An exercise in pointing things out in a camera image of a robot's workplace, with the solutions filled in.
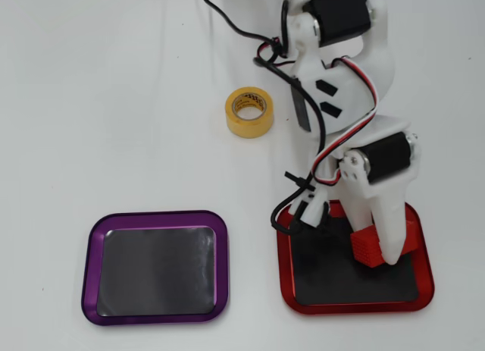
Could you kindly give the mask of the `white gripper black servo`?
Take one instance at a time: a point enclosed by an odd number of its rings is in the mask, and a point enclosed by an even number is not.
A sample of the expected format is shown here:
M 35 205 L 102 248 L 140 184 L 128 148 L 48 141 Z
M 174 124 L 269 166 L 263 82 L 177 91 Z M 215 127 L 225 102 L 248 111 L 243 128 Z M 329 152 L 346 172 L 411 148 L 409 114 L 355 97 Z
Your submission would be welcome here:
M 419 172 L 421 147 L 410 126 L 378 114 L 332 154 L 342 175 L 332 195 L 339 197 L 354 232 L 375 224 L 387 264 L 401 257 L 407 237 L 405 194 Z

